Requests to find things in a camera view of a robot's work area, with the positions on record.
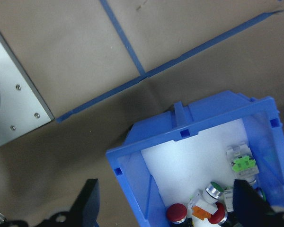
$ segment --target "orange button block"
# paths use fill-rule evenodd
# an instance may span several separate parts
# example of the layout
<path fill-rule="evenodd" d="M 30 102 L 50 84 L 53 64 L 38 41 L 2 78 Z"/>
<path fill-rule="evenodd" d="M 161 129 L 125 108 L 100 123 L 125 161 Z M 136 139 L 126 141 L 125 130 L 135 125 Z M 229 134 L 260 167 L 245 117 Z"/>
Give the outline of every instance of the orange button block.
<path fill-rule="evenodd" d="M 210 218 L 212 216 L 210 213 L 197 206 L 193 207 L 193 215 L 202 221 L 204 221 L 204 218 Z"/>

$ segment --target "floor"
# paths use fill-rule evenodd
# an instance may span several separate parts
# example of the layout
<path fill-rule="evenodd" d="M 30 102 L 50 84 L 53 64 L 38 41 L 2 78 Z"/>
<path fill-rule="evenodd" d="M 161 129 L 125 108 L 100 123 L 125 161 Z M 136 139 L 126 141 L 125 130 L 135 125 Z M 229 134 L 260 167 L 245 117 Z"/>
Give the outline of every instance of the floor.
<path fill-rule="evenodd" d="M 95 100 L 0 147 L 0 210 L 33 226 L 69 208 L 86 179 L 98 178 L 99 225 L 138 226 L 105 152 L 133 123 L 176 101 L 228 89 L 272 96 L 284 130 L 284 11 L 149 73 L 281 9 L 284 0 L 0 0 L 0 31 L 55 118 Z M 132 80 L 140 82 L 101 96 Z"/>

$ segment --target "green contact block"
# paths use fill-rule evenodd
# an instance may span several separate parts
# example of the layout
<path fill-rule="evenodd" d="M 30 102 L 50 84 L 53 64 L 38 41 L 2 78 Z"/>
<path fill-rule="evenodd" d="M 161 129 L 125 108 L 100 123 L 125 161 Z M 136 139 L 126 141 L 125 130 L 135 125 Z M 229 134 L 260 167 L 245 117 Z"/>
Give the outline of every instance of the green contact block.
<path fill-rule="evenodd" d="M 233 160 L 232 169 L 235 172 L 240 172 L 242 170 L 246 170 L 256 166 L 256 161 L 252 159 L 250 156 L 240 156 Z"/>

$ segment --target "blue tape line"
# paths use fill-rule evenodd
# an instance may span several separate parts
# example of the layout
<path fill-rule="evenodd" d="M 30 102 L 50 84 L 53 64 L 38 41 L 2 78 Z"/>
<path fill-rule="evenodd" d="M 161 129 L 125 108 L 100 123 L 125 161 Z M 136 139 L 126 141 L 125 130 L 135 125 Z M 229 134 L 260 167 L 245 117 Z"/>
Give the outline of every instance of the blue tape line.
<path fill-rule="evenodd" d="M 115 16 L 114 16 L 111 8 L 109 7 L 107 1 L 106 0 L 100 0 L 100 2 L 103 5 L 103 7 L 104 7 L 105 11 L 107 12 L 107 14 L 109 15 L 109 17 L 111 18 L 111 16 L 112 16 L 111 20 L 112 20 L 112 23 L 114 24 L 115 29 L 117 30 L 117 32 L 119 31 L 119 29 L 121 30 L 121 34 L 122 35 L 118 32 L 120 37 L 124 36 L 125 40 L 128 42 L 128 40 L 127 40 L 123 30 L 121 29 L 121 26 L 119 25 L 117 19 L 115 18 Z M 259 23 L 259 22 L 261 22 L 263 20 L 265 20 L 266 18 L 270 17 L 271 15 L 273 15 L 275 13 L 278 13 L 278 12 L 282 12 L 282 11 L 283 10 L 260 14 L 259 16 L 255 17 L 255 18 L 252 18 L 251 20 L 248 20 L 247 22 L 245 22 L 245 23 L 243 23 L 243 24 L 241 24 L 241 25 L 239 25 L 239 26 L 237 26 L 237 27 L 235 27 L 235 28 L 233 28 L 233 29 L 231 29 L 231 30 L 229 30 L 229 31 L 227 31 L 227 32 L 225 32 L 225 33 L 223 33 L 223 34 L 221 34 L 221 35 L 219 35 L 219 36 L 217 36 L 217 37 L 215 37 L 215 38 L 213 38 L 213 39 L 211 39 L 211 40 L 201 44 L 201 45 L 199 45 L 199 46 L 197 46 L 197 47 L 195 47 L 195 48 L 193 48 L 192 50 L 182 54 L 180 57 L 178 57 L 176 59 L 173 59 L 173 60 L 170 60 L 170 61 L 168 61 L 168 62 L 166 62 L 166 63 L 164 63 L 164 64 L 162 64 L 162 65 L 160 65 L 160 66 L 158 66 L 158 67 L 156 67 L 156 68 L 154 68 L 152 70 L 150 70 L 147 73 L 145 73 L 142 65 L 140 64 L 140 62 L 139 62 L 137 56 L 135 55 L 132 47 L 130 46 L 129 42 L 128 42 L 129 48 L 127 48 L 128 46 L 125 45 L 124 41 L 122 40 L 124 45 L 126 46 L 128 52 L 129 52 L 129 54 L 131 53 L 130 50 L 132 50 L 132 52 L 134 54 L 134 57 L 137 59 L 138 64 L 141 66 L 141 69 L 142 69 L 141 76 L 139 76 L 139 77 L 137 77 L 135 79 L 132 79 L 132 80 L 128 81 L 127 83 L 122 84 L 122 85 L 120 85 L 120 86 L 118 86 L 118 87 L 116 87 L 116 88 L 114 88 L 114 89 L 112 89 L 112 90 L 110 90 L 110 91 L 108 91 L 108 92 L 106 92 L 106 93 L 104 93 L 104 94 L 102 94 L 102 95 L 100 95 L 100 96 L 98 96 L 98 97 L 96 97 L 96 98 L 94 98 L 94 99 L 92 99 L 92 100 L 90 100 L 90 101 L 88 101 L 88 102 L 78 106 L 78 107 L 76 107 L 75 109 L 73 109 L 73 110 L 63 114 L 62 116 L 58 117 L 56 119 L 56 121 L 61 123 L 65 119 L 69 118 L 71 115 L 76 114 L 76 113 L 78 113 L 78 112 L 80 112 L 82 110 L 85 110 L 86 108 L 88 108 L 88 107 L 90 107 L 90 106 L 92 106 L 92 105 L 94 105 L 94 104 L 96 104 L 96 103 L 98 103 L 98 102 L 100 102 L 100 101 L 110 97 L 110 96 L 113 96 L 114 94 L 119 93 L 120 91 L 123 91 L 124 89 L 127 89 L 127 88 L 129 88 L 129 87 L 131 87 L 133 85 L 136 85 L 137 83 L 139 83 L 140 81 L 142 81 L 146 77 L 154 76 L 154 75 L 156 75 L 156 74 L 158 74 L 158 73 L 160 73 L 160 72 L 162 72 L 162 71 L 164 71 L 164 70 L 166 70 L 166 69 L 168 69 L 168 68 L 170 68 L 170 67 L 172 67 L 172 66 L 174 66 L 174 65 L 176 65 L 176 64 L 178 64 L 178 63 L 180 63 L 180 62 L 182 62 L 182 61 L 184 61 L 184 60 L 186 60 L 186 59 L 188 59 L 188 58 L 190 58 L 192 56 L 194 56 L 194 55 L 196 55 L 197 53 L 200 53 L 201 51 L 206 50 L 207 48 L 209 48 L 209 47 L 211 47 L 211 46 L 213 46 L 213 45 L 215 45 L 215 44 L 217 44 L 217 43 L 219 43 L 219 42 L 221 42 L 221 41 L 223 41 L 223 40 L 225 40 L 225 39 L 227 39 L 227 38 L 229 38 L 229 37 L 231 37 L 231 36 L 233 36 L 233 35 L 235 35 L 235 34 L 237 34 L 239 32 L 241 32 L 241 31 L 245 30 L 245 29 L 247 29 L 247 28 L 249 28 L 249 27 L 251 27 L 251 26 L 253 26 L 253 25 L 255 25 L 255 24 L 257 24 L 257 23 Z"/>
<path fill-rule="evenodd" d="M 112 89 L 110 91 L 107 91 L 106 93 L 104 93 L 104 94 L 102 94 L 102 95 L 100 95 L 100 96 L 98 96 L 98 97 L 96 97 L 96 98 L 94 98 L 94 99 L 92 99 L 92 100 L 90 100 L 90 101 L 88 101 L 88 102 L 86 102 L 86 103 L 84 103 L 84 104 L 74 108 L 73 110 L 68 111 L 67 113 L 65 113 L 62 116 L 58 117 L 56 119 L 56 121 L 58 123 L 61 123 L 65 119 L 69 118 L 71 115 L 77 114 L 77 113 L 81 112 L 82 110 L 85 110 L 86 108 L 89 108 L 90 106 L 92 106 L 92 105 L 94 105 L 94 104 L 96 104 L 96 103 L 98 103 L 98 102 L 100 102 L 100 101 L 102 101 L 102 100 L 104 100 L 104 99 L 106 99 L 106 98 L 108 98 L 110 96 L 113 96 L 116 93 L 119 93 L 120 91 L 123 91 L 123 90 L 125 90 L 125 89 L 127 89 L 127 88 L 129 88 L 131 86 L 134 86 L 134 85 L 136 85 L 137 83 L 139 83 L 143 79 L 144 78 L 142 78 L 142 77 L 137 77 L 135 79 L 132 79 L 132 80 L 126 82 L 125 84 L 122 84 L 122 85 L 120 85 L 120 86 L 118 86 L 118 87 L 116 87 L 116 88 L 114 88 L 114 89 Z"/>
<path fill-rule="evenodd" d="M 227 31 L 227 32 L 224 32 L 222 33 L 221 35 L 218 35 L 217 37 L 195 47 L 194 49 L 190 50 L 190 51 L 187 51 L 186 53 L 182 54 L 180 57 L 176 58 L 176 59 L 173 59 L 173 60 L 170 60 L 150 71 L 148 71 L 146 73 L 147 77 L 152 77 L 198 53 L 200 53 L 201 51 L 204 51 L 206 50 L 207 48 L 211 47 L 211 46 L 214 46 L 216 45 L 217 43 L 225 40 L 225 39 L 228 39 L 229 37 L 265 20 L 266 18 L 270 17 L 271 15 L 273 15 L 274 13 L 277 13 L 277 12 L 280 12 L 280 11 L 275 11 L 275 12 L 270 12 L 270 13 L 262 13 L 260 14 L 259 16 L 256 16 L 248 21 L 246 21 L 245 23 Z"/>
<path fill-rule="evenodd" d="M 141 76 L 145 76 L 145 70 L 143 68 L 143 66 L 141 65 L 135 51 L 133 50 L 131 44 L 129 43 L 123 29 L 121 28 L 117 18 L 115 17 L 112 9 L 110 8 L 108 2 L 106 0 L 100 0 L 104 10 L 106 11 L 109 19 L 111 20 L 113 26 L 115 27 L 115 30 L 117 31 L 118 35 L 120 36 L 125 48 L 127 49 L 127 52 L 129 53 L 129 55 L 131 56 L 138 72 L 140 73 Z"/>

